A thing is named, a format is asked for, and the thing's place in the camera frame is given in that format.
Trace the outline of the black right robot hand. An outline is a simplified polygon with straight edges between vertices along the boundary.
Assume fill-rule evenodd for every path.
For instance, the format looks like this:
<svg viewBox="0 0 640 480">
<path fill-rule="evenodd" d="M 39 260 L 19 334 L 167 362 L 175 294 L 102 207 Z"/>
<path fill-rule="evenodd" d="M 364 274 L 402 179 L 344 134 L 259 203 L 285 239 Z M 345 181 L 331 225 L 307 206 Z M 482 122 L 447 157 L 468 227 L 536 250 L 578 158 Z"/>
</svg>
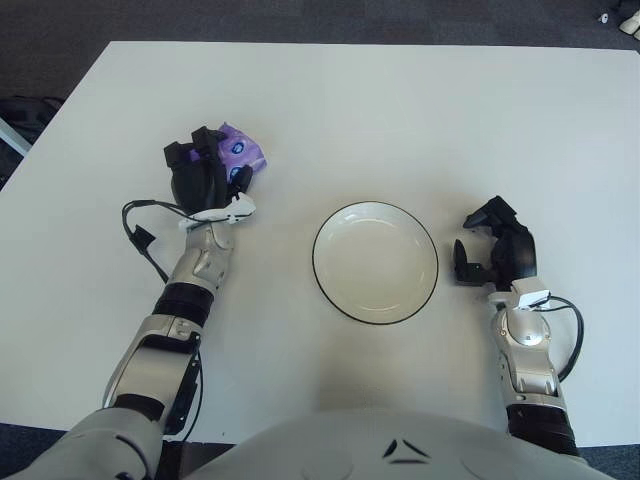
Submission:
<svg viewBox="0 0 640 480">
<path fill-rule="evenodd" d="M 496 241 L 490 252 L 489 269 L 480 263 L 470 263 L 462 242 L 455 241 L 454 273 L 458 284 L 480 287 L 491 283 L 497 291 L 509 291 L 514 280 L 537 275 L 534 237 L 502 197 L 495 196 L 468 215 L 463 227 L 487 227 Z"/>
</svg>

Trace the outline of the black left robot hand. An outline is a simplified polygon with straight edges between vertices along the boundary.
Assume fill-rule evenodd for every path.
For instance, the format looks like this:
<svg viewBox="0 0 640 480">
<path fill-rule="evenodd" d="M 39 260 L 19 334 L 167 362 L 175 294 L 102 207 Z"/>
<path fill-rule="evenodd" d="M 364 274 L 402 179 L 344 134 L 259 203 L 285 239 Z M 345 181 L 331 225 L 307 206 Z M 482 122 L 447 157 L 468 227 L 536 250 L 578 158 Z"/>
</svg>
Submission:
<svg viewBox="0 0 640 480">
<path fill-rule="evenodd" d="M 203 126 L 191 137 L 191 143 L 173 142 L 164 148 L 176 204 L 188 214 L 224 209 L 237 194 L 247 192 L 254 169 L 244 165 L 229 176 L 219 153 L 225 133 Z"/>
</svg>

